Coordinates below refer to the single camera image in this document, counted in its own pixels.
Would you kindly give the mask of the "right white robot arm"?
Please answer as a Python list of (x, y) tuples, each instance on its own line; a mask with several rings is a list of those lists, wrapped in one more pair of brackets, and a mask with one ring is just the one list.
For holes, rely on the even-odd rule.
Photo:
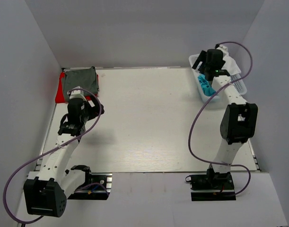
[(220, 123), (222, 141), (213, 161), (203, 175), (191, 176), (192, 188), (203, 190), (233, 190), (230, 173), (240, 148), (254, 136), (258, 106), (247, 102), (237, 91), (230, 73), (223, 68), (224, 53), (220, 49), (201, 51), (192, 69), (207, 80), (226, 109)]

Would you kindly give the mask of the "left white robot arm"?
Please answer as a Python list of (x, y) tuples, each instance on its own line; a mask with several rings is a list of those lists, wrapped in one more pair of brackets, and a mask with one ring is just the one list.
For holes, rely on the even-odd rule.
[(86, 123), (98, 120), (104, 113), (100, 102), (91, 96), (93, 104), (84, 96), (85, 90), (75, 87), (68, 92), (67, 113), (62, 117), (55, 143), (55, 151), (47, 153), (47, 161), (33, 179), (24, 183), (26, 210), (30, 215), (61, 217), (67, 199), (79, 188), (87, 189), (93, 183), (90, 167), (67, 168), (82, 136), (87, 133)]

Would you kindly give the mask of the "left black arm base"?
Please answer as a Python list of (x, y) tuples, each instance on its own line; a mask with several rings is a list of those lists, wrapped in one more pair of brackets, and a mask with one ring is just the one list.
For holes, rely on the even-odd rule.
[(112, 173), (93, 173), (89, 166), (77, 165), (69, 171), (80, 170), (84, 173), (85, 181), (76, 188), (76, 192), (68, 197), (69, 200), (105, 201), (112, 188)]

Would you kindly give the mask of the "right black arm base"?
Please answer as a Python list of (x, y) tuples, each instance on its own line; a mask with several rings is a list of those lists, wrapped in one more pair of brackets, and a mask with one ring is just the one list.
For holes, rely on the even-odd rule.
[(223, 179), (209, 181), (207, 174), (188, 175), (192, 201), (235, 201), (235, 187), (230, 173)]

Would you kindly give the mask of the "white t shirt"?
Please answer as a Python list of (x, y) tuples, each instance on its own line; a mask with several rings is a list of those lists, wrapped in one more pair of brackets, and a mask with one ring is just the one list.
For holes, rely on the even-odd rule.
[(236, 61), (229, 55), (228, 48), (225, 45), (220, 44), (217, 49), (223, 52), (223, 61), (225, 63), (222, 66), (222, 70), (227, 70), (230, 75), (240, 74), (241, 70)]

